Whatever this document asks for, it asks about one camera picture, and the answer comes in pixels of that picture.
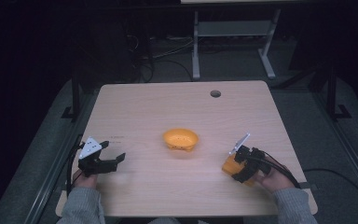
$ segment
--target table top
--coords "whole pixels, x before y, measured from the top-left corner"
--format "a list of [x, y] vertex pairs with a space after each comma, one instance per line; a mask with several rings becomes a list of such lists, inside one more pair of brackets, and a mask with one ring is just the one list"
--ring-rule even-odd
[[[212, 97], [211, 91], [220, 91]], [[192, 152], [169, 150], [162, 135], [187, 128], [199, 136]], [[104, 212], [111, 217], [224, 217], [277, 214], [270, 194], [222, 171], [246, 133], [257, 147], [306, 182], [277, 107], [263, 81], [103, 86], [83, 141], [108, 140], [102, 160], [126, 152], [114, 173], [99, 175]], [[77, 157], [73, 172], [77, 170]], [[309, 189], [312, 214], [317, 205]], [[62, 193], [56, 212], [65, 203]]]
[[189, 3], [267, 3], [267, 2], [304, 2], [305, 0], [181, 0], [182, 4]]

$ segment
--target hole in table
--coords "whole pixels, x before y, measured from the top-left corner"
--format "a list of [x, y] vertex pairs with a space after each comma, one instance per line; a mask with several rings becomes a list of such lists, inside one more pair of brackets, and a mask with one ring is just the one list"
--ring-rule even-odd
[[222, 95], [222, 92], [220, 91], [211, 91], [211, 96], [214, 98], [218, 98]]

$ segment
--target orange bowl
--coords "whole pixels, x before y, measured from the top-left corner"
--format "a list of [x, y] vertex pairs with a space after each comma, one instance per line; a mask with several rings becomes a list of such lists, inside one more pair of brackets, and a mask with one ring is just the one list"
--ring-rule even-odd
[[199, 141], [199, 137], [189, 129], [171, 129], [163, 137], [169, 149], [184, 151], [192, 151]]

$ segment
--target gray sleeve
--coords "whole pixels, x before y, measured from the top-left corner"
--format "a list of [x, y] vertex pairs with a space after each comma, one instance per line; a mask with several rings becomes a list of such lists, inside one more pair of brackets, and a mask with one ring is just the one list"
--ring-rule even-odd
[[62, 209], [59, 224], [104, 224], [101, 194], [96, 189], [74, 188]]
[[273, 194], [278, 206], [278, 222], [284, 224], [317, 223], [310, 213], [308, 193], [302, 189], [280, 189]]

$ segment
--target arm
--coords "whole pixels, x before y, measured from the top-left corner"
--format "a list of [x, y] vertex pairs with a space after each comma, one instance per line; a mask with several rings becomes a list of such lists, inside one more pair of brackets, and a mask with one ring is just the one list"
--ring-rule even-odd
[[[270, 158], [266, 158], [266, 160], [277, 164], [277, 162]], [[274, 197], [275, 203], [278, 206], [279, 223], [317, 223], [310, 213], [307, 192], [302, 189], [296, 189], [285, 175], [271, 168], [268, 175], [255, 174], [253, 179]]]
[[97, 175], [85, 177], [80, 170], [73, 175], [74, 188], [62, 209], [60, 224], [95, 223], [104, 224], [101, 195], [96, 190]]
[[317, 223], [310, 213], [308, 193], [302, 189], [280, 189], [272, 196], [278, 206], [279, 223]]

